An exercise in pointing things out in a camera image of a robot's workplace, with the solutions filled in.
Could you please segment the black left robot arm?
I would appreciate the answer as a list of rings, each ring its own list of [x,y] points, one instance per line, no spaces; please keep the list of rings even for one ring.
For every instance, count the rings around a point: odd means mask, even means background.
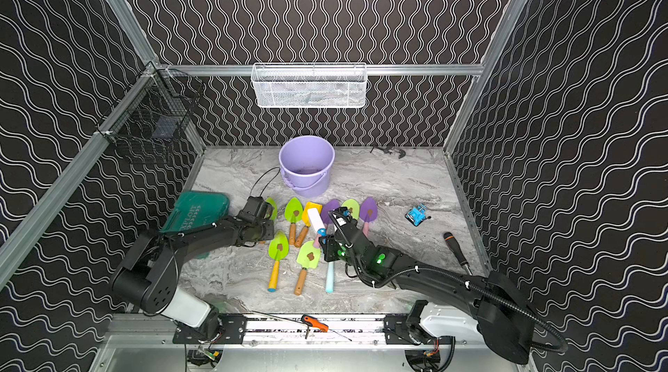
[[[118,265],[111,290],[146,315],[168,317],[211,339],[217,333],[217,309],[179,287],[182,268],[212,250],[273,239],[274,210],[276,206],[262,196],[250,196],[238,215],[192,229],[146,231]]]

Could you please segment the white brush blue handle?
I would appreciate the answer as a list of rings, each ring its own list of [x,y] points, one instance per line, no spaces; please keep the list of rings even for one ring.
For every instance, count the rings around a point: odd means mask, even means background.
[[[318,208],[309,208],[307,211],[307,215],[309,217],[311,227],[313,228],[315,232],[315,239],[313,246],[316,249],[319,249],[321,247],[320,245],[320,239],[322,237],[326,237],[326,227],[325,224],[322,220],[320,210]]]

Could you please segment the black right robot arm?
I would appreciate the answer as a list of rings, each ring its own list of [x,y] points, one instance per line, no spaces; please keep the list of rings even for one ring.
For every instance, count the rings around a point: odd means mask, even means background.
[[[428,302],[450,305],[478,323],[486,346],[516,364],[527,364],[533,349],[564,354],[565,337],[537,314],[506,276],[460,274],[419,262],[400,250],[375,245],[342,208],[330,210],[332,234],[320,238],[327,262],[353,267],[356,278],[374,289],[392,283]]]

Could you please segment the green trowel yellow handle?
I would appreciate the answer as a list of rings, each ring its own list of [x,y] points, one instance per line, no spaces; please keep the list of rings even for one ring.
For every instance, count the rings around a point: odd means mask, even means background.
[[[269,243],[268,255],[274,261],[267,290],[275,292],[278,290],[278,276],[280,264],[287,257],[290,250],[288,236],[283,231],[278,231]]]

